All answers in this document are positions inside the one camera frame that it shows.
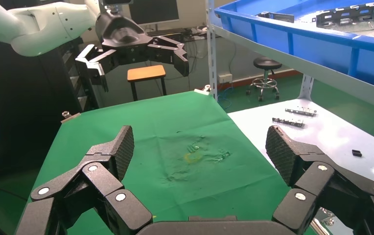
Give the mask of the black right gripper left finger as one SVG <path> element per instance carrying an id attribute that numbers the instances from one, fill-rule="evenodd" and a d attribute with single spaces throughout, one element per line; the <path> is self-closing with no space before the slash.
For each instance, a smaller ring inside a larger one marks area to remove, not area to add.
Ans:
<path id="1" fill-rule="evenodd" d="M 134 147 L 129 125 L 92 146 L 77 166 L 32 191 L 16 234 L 65 235 L 92 209 L 115 235 L 135 235 L 151 224 L 151 212 L 122 182 Z"/>

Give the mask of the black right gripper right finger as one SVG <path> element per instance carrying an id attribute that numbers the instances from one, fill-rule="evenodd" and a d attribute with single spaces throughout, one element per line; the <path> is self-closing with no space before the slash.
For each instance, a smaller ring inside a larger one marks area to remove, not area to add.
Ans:
<path id="1" fill-rule="evenodd" d="M 319 209 L 335 215 L 355 235 L 374 235 L 374 181 L 335 163 L 319 147 L 268 128 L 267 155 L 290 191 L 272 219 L 303 234 Z"/>

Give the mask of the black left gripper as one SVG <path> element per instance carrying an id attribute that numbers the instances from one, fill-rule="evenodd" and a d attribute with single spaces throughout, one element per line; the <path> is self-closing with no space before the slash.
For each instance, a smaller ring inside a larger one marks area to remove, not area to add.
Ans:
<path id="1" fill-rule="evenodd" d="M 150 37 L 131 19 L 111 12 L 101 13 L 95 23 L 101 47 L 85 45 L 75 61 L 92 85 L 109 91 L 106 74 L 119 65 L 153 61 L 171 64 L 182 77 L 189 75 L 185 44 L 173 39 Z"/>

